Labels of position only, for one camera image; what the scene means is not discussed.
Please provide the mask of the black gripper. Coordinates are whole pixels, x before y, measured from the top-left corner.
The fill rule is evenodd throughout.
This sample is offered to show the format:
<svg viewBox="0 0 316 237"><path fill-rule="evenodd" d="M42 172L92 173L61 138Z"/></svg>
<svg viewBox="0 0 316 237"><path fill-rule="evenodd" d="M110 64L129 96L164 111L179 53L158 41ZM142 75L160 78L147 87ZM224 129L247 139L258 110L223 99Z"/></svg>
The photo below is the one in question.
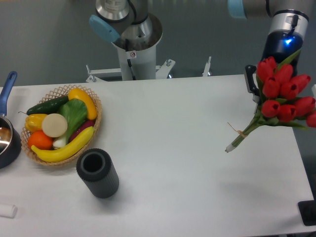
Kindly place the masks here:
<svg viewBox="0 0 316 237"><path fill-rule="evenodd" d="M297 75L297 64L302 45L303 39L296 33L289 35L287 32L272 32L267 37L262 60L274 57L276 63L280 64L286 58L290 57L286 63L292 65L293 75ZM255 84L253 76L256 69L254 65L246 65L244 68L244 78L247 92L253 96L252 100L260 102L259 89Z"/></svg>

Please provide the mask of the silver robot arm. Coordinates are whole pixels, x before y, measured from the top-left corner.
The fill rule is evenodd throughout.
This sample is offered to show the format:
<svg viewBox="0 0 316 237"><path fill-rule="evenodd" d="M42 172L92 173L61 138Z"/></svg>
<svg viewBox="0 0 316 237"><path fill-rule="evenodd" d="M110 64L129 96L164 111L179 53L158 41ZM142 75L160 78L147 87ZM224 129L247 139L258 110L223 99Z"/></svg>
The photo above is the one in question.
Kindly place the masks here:
<svg viewBox="0 0 316 237"><path fill-rule="evenodd" d="M262 60L274 57L279 64L302 48L314 0L229 0L233 18L270 17L272 23Z"/></svg>

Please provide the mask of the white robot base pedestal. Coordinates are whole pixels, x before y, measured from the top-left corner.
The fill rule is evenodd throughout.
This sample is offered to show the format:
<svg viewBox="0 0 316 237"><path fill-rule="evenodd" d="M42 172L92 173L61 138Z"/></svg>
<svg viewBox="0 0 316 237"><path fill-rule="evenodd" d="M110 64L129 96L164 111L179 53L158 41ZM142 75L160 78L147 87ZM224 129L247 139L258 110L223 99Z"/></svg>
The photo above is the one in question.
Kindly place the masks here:
<svg viewBox="0 0 316 237"><path fill-rule="evenodd" d="M156 46L162 38L162 25L148 11L146 0L98 0L96 13L89 24L98 37L117 49L123 71L127 60L139 67L148 63L156 67Z"/></svg>

